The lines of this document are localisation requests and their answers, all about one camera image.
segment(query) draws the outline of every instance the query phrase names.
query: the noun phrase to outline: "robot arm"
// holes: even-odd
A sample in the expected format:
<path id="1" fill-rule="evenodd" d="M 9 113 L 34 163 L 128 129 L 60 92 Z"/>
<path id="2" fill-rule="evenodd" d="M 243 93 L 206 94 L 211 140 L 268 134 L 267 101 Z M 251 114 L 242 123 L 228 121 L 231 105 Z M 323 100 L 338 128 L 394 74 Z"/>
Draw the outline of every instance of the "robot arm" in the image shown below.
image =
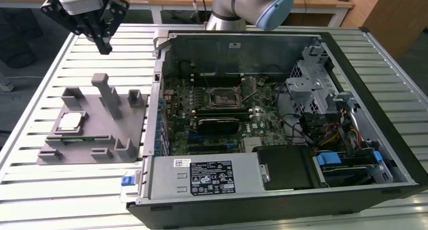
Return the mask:
<path id="1" fill-rule="evenodd" d="M 129 4 L 123 0 L 46 0 L 40 10 L 73 34 L 85 35 L 99 53 L 112 51 L 109 39 L 125 17 Z"/>
<path id="2" fill-rule="evenodd" d="M 294 0 L 212 0 L 208 30 L 244 30 L 246 21 L 262 30 L 276 28 L 286 19 Z"/>
<path id="3" fill-rule="evenodd" d="M 212 0 L 208 30 L 244 30 L 246 21 L 272 30 L 286 19 L 293 0 Z M 124 0 L 46 0 L 40 10 L 73 34 L 85 35 L 99 53 L 112 51 L 109 39 L 125 17 Z"/>

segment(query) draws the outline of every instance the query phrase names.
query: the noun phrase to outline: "aluminum table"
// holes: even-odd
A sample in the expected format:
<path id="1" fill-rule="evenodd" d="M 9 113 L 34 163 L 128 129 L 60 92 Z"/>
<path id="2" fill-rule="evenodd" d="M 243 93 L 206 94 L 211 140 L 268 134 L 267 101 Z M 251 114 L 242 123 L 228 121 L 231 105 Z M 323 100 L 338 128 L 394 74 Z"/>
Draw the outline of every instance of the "aluminum table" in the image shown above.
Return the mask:
<path id="1" fill-rule="evenodd" d="M 152 37 L 160 29 L 202 30 L 202 27 L 123 24 L 111 40 L 113 52 L 107 56 L 97 53 L 84 37 L 68 36 L 0 152 L 0 229 L 145 229 L 119 199 L 120 178 L 140 167 L 140 162 L 37 166 L 36 159 L 62 106 L 58 96 L 64 87 L 80 86 L 84 94 L 96 93 L 91 76 L 103 72 L 109 75 L 108 84 L 119 94 L 128 89 L 149 94 L 155 65 Z M 282 27 L 276 30 L 331 33 L 426 169 L 428 98 L 371 35 L 354 28 Z M 337 78 L 346 89 L 345 80 L 341 76 Z M 428 196 L 421 193 L 354 214 L 192 229 L 426 229 L 426 213 Z"/>

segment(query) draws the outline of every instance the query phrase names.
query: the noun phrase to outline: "cpu socket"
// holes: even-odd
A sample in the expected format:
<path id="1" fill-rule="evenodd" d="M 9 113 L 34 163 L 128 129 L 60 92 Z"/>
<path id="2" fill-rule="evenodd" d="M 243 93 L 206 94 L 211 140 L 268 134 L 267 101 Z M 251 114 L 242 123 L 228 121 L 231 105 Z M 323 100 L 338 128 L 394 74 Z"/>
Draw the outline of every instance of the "cpu socket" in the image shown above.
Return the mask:
<path id="1" fill-rule="evenodd" d="M 240 91 L 238 88 L 210 89 L 210 108 L 230 109 L 240 107 Z"/>

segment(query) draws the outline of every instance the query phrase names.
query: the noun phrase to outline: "green motherboard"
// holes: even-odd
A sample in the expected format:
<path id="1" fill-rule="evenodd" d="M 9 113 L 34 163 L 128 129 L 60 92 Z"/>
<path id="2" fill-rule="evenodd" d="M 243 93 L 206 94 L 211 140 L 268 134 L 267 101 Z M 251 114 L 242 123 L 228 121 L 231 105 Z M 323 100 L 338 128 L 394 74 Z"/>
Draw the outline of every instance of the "green motherboard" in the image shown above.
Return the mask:
<path id="1" fill-rule="evenodd" d="M 167 78 L 164 81 L 167 131 L 169 136 L 169 155 L 206 154 L 188 151 L 192 146 L 226 145 L 227 152 L 244 152 L 244 138 L 259 137 L 262 145 L 287 143 L 283 123 L 278 118 L 274 98 L 278 83 L 266 83 L 262 76 L 242 78 L 236 87 L 195 87 L 188 80 Z M 196 109 L 222 107 L 212 103 L 212 92 L 235 94 L 236 107 L 251 113 L 247 121 L 239 122 L 238 131 L 231 135 L 199 136 L 196 131 Z"/>

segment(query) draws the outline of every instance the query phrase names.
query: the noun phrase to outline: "power supply label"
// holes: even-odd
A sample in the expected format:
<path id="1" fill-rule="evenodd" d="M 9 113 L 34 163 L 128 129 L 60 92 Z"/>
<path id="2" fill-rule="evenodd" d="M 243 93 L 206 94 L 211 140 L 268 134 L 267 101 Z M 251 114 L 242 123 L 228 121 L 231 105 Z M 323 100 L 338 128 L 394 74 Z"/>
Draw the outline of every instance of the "power supply label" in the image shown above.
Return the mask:
<path id="1" fill-rule="evenodd" d="M 190 191 L 194 196 L 235 193 L 231 161 L 192 162 Z"/>

